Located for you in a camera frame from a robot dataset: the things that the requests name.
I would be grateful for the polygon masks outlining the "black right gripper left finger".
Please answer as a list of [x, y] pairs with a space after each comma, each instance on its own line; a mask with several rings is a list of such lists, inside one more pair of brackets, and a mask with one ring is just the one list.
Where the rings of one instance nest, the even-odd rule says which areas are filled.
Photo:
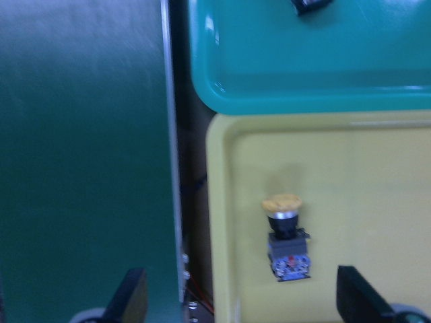
[[101, 322], [145, 322], [148, 309], [147, 275], [144, 268], [127, 271], [107, 305]]

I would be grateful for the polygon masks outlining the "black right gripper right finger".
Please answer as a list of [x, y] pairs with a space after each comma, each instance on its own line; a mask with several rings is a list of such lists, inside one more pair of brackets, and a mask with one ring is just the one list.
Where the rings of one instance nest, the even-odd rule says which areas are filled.
[[343, 322], [392, 322], [395, 312], [354, 266], [338, 266], [336, 308]]

